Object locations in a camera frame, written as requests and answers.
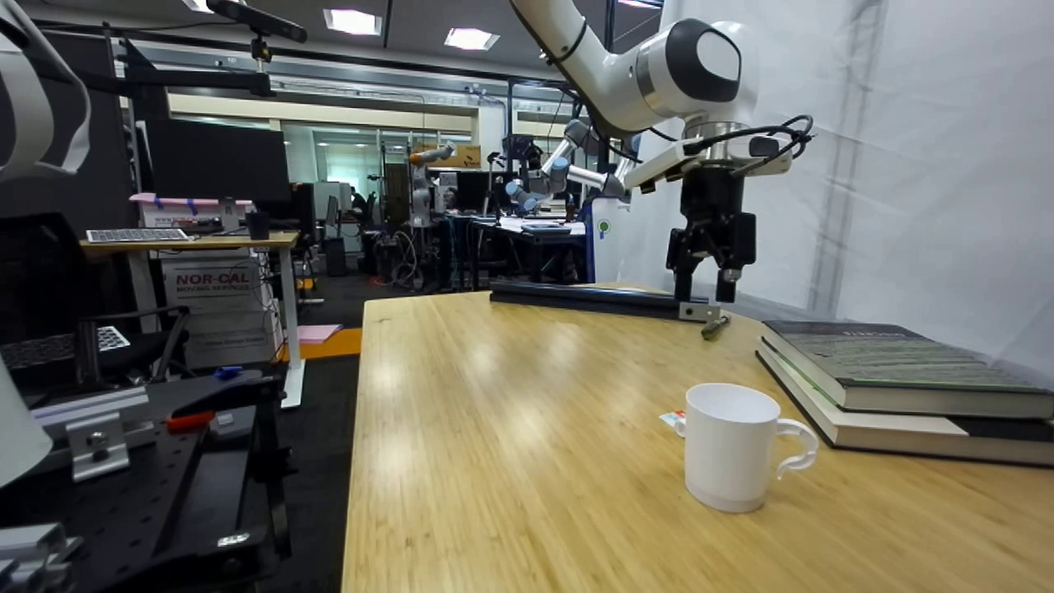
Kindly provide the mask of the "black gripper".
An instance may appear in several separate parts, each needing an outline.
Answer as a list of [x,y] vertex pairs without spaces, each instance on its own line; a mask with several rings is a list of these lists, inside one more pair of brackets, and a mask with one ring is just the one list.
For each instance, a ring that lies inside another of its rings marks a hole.
[[697,169],[682,177],[682,227],[668,241],[676,298],[692,298],[697,267],[720,263],[720,303],[734,303],[737,277],[756,260],[756,217],[741,206],[746,180],[730,169]]

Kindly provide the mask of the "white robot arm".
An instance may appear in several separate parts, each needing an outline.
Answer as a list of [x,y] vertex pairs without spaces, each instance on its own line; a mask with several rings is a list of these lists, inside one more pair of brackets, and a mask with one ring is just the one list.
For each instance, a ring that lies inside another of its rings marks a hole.
[[573,0],[510,0],[510,7],[580,91],[599,135],[625,138],[668,118],[686,124],[682,141],[618,173],[623,191],[652,191],[663,177],[678,177],[702,151],[702,124],[741,124],[758,105],[741,22],[686,17],[612,52]]

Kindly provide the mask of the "grey background robot arm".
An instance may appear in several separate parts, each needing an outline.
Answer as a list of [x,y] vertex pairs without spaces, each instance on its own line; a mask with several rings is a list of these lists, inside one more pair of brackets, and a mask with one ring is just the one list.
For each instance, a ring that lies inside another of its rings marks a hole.
[[560,144],[540,162],[535,173],[521,180],[521,191],[558,191],[566,180],[597,186],[607,197],[625,197],[629,191],[652,191],[659,180],[678,180],[682,227],[668,233],[667,267],[676,277],[676,297],[692,297],[692,277],[702,260],[720,267],[714,298],[733,303],[737,297],[741,271],[756,260],[756,217],[741,206],[747,162],[714,156],[723,135],[688,135],[674,141],[650,162],[623,162],[618,170],[580,169],[573,156],[597,144],[599,135],[589,123],[573,118],[565,127]]

